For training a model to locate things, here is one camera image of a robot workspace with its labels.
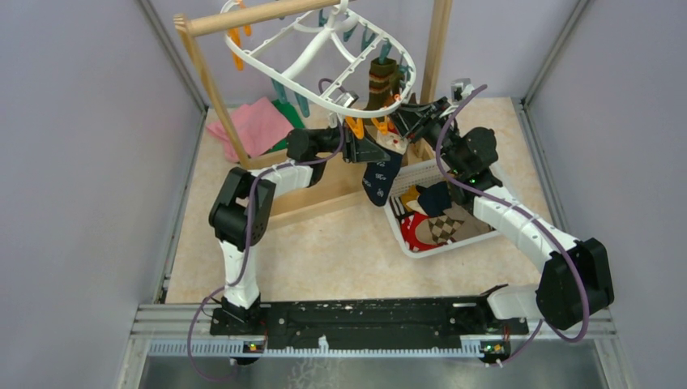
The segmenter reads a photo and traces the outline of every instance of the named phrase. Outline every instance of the laundry basket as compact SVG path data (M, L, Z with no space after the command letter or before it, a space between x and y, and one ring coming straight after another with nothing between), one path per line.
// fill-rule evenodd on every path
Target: laundry basket
M507 184L505 174L503 173L503 171L502 171L501 167L498 165L498 163L492 165L492 173L494 174L494 176L496 176L500 180L502 180L504 185L510 187ZM389 200L386 202L386 205L384 206L384 212L386 213L386 218L389 219L391 231L394 233L394 237L396 238L396 241L399 242L399 245L401 246L401 250L408 257L411 257L411 258L429 257L430 255L435 255L435 254L443 253L443 252L448 251L448 250L457 249L459 247L467 246L467 245L475 243L475 242L481 242L484 239L496 237L500 234L498 231L490 231L488 233L483 233L479 236L464 239L462 241L447 243L443 246L439 246L439 247L436 247L436 248L431 249L431 250L425 250L425 251L412 251L412 250L410 250L409 245L403 239L403 235L401 235L401 225L400 225L398 219L396 219L396 216L394 215L394 211L391 209L391 207L392 207L391 201L393 198L398 197L398 196L406 193L408 191L408 188L410 188L413 185L422 185L422 186L426 187L426 186L430 186L432 184L435 184L435 183L443 181L443 180L444 180L444 177L442 176L442 173L437 168L437 163L434 159L426 160L424 162L420 162L419 164L410 165L410 166L406 166L404 168L401 168L399 175L394 180L394 185L391 187L391 190L389 192Z

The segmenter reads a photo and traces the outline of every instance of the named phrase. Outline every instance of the beige floor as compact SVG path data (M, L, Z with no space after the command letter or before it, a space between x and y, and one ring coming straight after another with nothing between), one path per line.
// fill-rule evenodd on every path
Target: beige floor
M216 120L214 112L208 121ZM309 128L326 125L312 109ZM550 220L513 105L508 98L475 99L459 115L466 131L497 133L501 167L515 193ZM181 228L167 302L196 302L224 283L222 253L208 212L233 164L203 135ZM495 284L538 282L533 265L505 238L495 237L425 259L405 257L382 208L361 203L268 231L260 244L258 285L263 301L475 294Z

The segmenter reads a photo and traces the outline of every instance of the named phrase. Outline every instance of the teal clothespin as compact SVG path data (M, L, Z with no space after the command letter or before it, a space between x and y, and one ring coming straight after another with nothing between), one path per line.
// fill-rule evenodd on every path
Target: teal clothespin
M324 10L323 9L320 10L320 18L319 18L319 26L320 27L324 27L324 25L326 24L326 19L327 18L324 17Z
M388 56L391 51L391 42L389 38L385 38L385 41L384 45L382 45L382 52L379 54L379 63L384 63L384 61L386 61L386 56Z
M301 109L301 115L303 118L310 116L310 107L308 106L308 99L296 93L296 101L298 101L298 107Z
M353 32L356 31L356 27L358 27L357 24L355 26L353 26L353 28L351 28L350 30L343 32L343 41L344 42L348 42L348 40L351 39L351 36L353 36Z
M286 98L286 90L284 89L284 86L281 83L277 82L277 80L275 79L271 80L272 86L275 87L275 91L277 92L277 98L279 99L279 102L281 104L287 104L288 99Z
M361 42L361 51L365 51L365 49L367 49L367 46L369 46L369 44L372 43L372 41L374 41L374 38L377 37L377 33L375 32L373 32L372 35L368 37L367 31L368 28L367 26L365 26L365 30L363 30L363 40Z

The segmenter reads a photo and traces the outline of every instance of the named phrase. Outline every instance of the gray wall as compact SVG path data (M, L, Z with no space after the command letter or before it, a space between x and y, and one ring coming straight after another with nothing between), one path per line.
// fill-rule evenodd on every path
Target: gray wall
M268 1L246 0L245 4L252 6ZM187 66L193 69L174 31L173 16L186 13L193 19L212 15L219 12L225 0L151 0L151 3L177 43ZM471 77L476 83L488 83L485 96L524 96L575 3L576 0L455 0L437 96L447 94L449 82L459 77ZM422 75L432 5L433 2L429 0L358 0L351 2L350 7L398 39L411 54L418 74ZM255 47L257 42L272 36L293 19L295 16L284 21L254 25L252 37L242 36L243 47ZM360 52L361 35L361 29L358 28L348 42L352 53ZM296 34L284 38L284 45L270 48L274 51L267 51L264 60L276 69L284 70L296 59L294 49L304 48L309 39L312 36ZM242 72L234 68L231 52L221 34L201 37L199 42L227 102L243 103L262 96L275 97L271 81L265 75L250 66L246 66ZM297 79L313 90L316 90L320 78L338 75L337 70L347 65L342 62L338 51L333 47L327 49ZM195 72L194 77L200 85ZM367 100L367 82L367 69L361 67L347 79L345 86L358 91L361 99ZM421 77L415 90L419 92L420 87ZM295 104L292 94L289 97Z
M687 2L593 2L533 107L573 233L608 248L642 387L685 387Z
M135 2L0 5L0 387L111 387L198 109Z

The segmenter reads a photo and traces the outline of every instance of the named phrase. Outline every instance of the pink cloth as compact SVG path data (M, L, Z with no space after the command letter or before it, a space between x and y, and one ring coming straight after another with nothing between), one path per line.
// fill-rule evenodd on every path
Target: pink cloth
M255 101L252 105L243 104L229 116L249 156L261 156L293 130L288 119L266 97ZM227 160L238 162L236 150L229 142L222 122L218 120L208 124L207 130L222 142Z

